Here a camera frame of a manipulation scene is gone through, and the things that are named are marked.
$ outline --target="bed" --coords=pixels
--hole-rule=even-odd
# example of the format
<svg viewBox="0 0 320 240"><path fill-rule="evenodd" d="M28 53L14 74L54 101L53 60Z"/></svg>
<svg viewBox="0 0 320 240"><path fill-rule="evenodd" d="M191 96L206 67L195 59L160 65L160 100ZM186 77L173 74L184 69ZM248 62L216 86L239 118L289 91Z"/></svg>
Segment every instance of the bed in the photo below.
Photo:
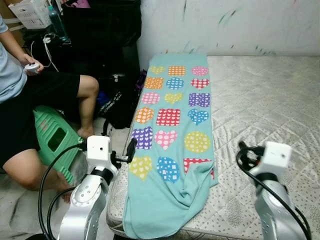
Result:
<svg viewBox="0 0 320 240"><path fill-rule="evenodd" d="M210 56L211 122L219 184L209 189L204 208L169 240L263 239L255 211L255 187L238 169L238 142L266 141L293 148L281 182L307 217L312 239L320 239L319 57ZM122 226L128 192L123 164L110 192L106 221Z"/></svg>

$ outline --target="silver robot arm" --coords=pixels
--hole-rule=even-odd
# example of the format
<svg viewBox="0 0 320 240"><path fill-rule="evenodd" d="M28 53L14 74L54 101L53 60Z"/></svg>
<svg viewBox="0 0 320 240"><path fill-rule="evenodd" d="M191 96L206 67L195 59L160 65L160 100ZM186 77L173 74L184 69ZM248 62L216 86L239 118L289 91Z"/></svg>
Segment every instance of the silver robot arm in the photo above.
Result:
<svg viewBox="0 0 320 240"><path fill-rule="evenodd" d="M241 149L246 147L244 142L239 146ZM275 192L294 211L295 205L289 197L287 188L278 181L289 165L291 147L267 142L265 148L258 148L258 152L262 154L256 161L248 158L247 153L241 156L245 170ZM302 228L288 210L266 189L250 180L256 185L255 209L261 219L264 240L306 240Z"/></svg>
<svg viewBox="0 0 320 240"><path fill-rule="evenodd" d="M127 156L117 157L111 151L107 136L90 136L87 139L87 160L91 166L82 182L73 190L70 207L65 214L58 240L95 240L101 212L107 203L109 184L118 175L118 162L131 162L137 141L131 140Z"/></svg>

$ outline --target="water bottle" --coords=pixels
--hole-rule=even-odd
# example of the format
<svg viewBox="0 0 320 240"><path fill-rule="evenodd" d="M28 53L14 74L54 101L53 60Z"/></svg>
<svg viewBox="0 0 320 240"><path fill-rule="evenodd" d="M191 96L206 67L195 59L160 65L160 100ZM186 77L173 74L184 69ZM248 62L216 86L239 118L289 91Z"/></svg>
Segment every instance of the water bottle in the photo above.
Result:
<svg viewBox="0 0 320 240"><path fill-rule="evenodd" d="M52 22L55 33L59 36L62 41L68 39L65 27L60 19L59 13L54 9L53 6L49 6L49 17Z"/></svg>

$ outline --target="person's foot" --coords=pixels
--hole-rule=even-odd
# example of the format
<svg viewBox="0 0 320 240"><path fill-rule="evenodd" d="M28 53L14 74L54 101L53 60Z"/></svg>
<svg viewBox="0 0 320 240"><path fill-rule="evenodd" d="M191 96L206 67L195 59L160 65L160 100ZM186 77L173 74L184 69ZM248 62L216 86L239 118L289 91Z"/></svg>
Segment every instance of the person's foot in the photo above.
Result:
<svg viewBox="0 0 320 240"><path fill-rule="evenodd" d="M92 135L95 135L95 131L94 131L94 128L91 126L89 128L83 128L81 127L79 130L78 130L78 135L80 137L82 137L83 139L87 139L88 137L92 136Z"/></svg>
<svg viewBox="0 0 320 240"><path fill-rule="evenodd" d="M58 171L58 177L59 177L59 181L60 181L59 187L57 189L58 192L62 192L66 189L72 188L72 186L67 182L67 180L62 172ZM72 191L68 191L61 196L65 203L67 203L67 204L70 203L71 194L72 194Z"/></svg>

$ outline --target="game controller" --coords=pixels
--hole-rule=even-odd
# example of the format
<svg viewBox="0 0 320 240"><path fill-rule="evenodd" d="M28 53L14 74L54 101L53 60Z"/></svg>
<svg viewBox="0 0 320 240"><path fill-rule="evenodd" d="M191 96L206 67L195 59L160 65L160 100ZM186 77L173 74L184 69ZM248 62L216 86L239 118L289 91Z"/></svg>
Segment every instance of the game controller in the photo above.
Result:
<svg viewBox="0 0 320 240"><path fill-rule="evenodd" d="M29 71L31 73L38 74L37 69L40 68L40 65L38 63L29 63L24 66L24 71Z"/></svg>

